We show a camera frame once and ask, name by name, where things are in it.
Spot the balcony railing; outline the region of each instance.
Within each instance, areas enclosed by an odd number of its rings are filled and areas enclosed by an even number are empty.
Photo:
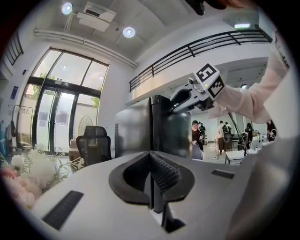
[[[11,65],[15,64],[15,61],[17,61],[18,57],[24,54],[23,49],[21,47],[21,43],[20,43],[20,39],[19,39],[19,35],[16,32],[10,42],[7,45],[7,49],[6,49],[6,56],[10,62]]]
[[[176,50],[157,60],[148,68],[143,70],[134,79],[132,79],[129,82],[130,92],[141,85],[144,81],[154,77],[166,68],[187,58],[195,57],[203,52],[228,45],[272,42],[272,39],[263,30],[258,27],[256,28],[256,30],[238,30],[218,33],[177,48]]]

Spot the desk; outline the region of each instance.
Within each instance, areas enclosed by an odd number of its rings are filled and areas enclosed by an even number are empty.
[[[232,160],[242,160],[244,158],[244,150],[242,151],[233,151],[233,152],[227,152],[225,157],[225,164],[228,161],[228,164],[230,165],[230,162]],[[253,149],[248,150],[249,154],[255,154],[256,152]]]

